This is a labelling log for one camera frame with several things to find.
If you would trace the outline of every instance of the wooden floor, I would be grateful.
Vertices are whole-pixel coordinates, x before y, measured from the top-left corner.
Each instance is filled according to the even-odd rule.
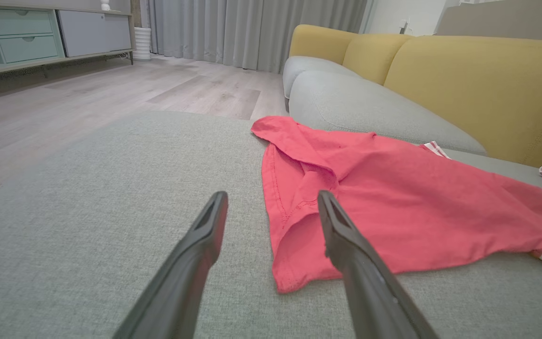
[[[157,56],[0,79],[0,183],[114,120],[151,110],[256,120],[286,115],[281,76]]]

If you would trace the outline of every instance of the gray seat cushion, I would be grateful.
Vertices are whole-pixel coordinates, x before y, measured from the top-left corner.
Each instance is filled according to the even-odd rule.
[[[290,116],[314,129],[370,132],[415,144],[475,154],[486,150],[473,137],[421,105],[365,79],[306,71],[292,86]]]
[[[284,96],[286,98],[290,98],[292,83],[294,83],[296,77],[304,71],[324,71],[329,73],[348,75],[350,77],[361,79],[361,77],[357,73],[329,60],[313,58],[311,56],[291,56],[288,58],[288,60],[286,60],[283,72]]]
[[[229,193],[196,337],[352,337],[342,281],[280,296],[252,122],[144,113],[0,187],[0,337],[110,336],[209,196]],[[542,187],[536,168],[448,151]],[[542,262],[500,253],[398,275],[444,338],[542,337]]]

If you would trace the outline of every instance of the white vase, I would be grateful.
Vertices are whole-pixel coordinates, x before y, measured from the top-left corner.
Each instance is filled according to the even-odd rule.
[[[135,28],[135,51],[133,52],[133,59],[139,61],[149,61],[150,56],[150,42],[152,41],[152,30],[150,28]]]

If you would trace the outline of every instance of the light green drawer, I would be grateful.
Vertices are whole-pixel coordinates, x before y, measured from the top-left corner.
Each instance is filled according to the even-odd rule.
[[[51,32],[48,11],[0,9],[0,36]]]
[[[53,36],[0,39],[6,63],[58,56]]]

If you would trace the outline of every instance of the curtain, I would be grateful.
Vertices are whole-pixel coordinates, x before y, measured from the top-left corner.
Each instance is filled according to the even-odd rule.
[[[358,32],[367,0],[149,0],[152,51],[279,73],[292,32]]]

